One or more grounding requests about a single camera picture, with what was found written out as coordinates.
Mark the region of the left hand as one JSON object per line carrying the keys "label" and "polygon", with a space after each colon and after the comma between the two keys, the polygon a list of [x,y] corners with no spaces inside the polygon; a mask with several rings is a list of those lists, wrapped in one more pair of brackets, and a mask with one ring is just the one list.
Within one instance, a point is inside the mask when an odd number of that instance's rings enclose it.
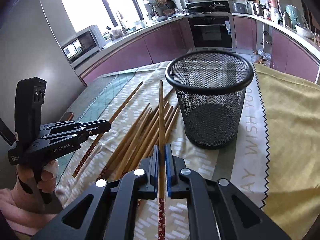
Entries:
{"label": "left hand", "polygon": [[58,172],[58,161],[50,161],[42,170],[41,179],[37,183],[31,168],[24,165],[17,165],[17,182],[11,191],[12,198],[17,207],[24,210],[43,213],[44,203],[39,195],[43,193],[53,193],[56,186],[56,176]]}

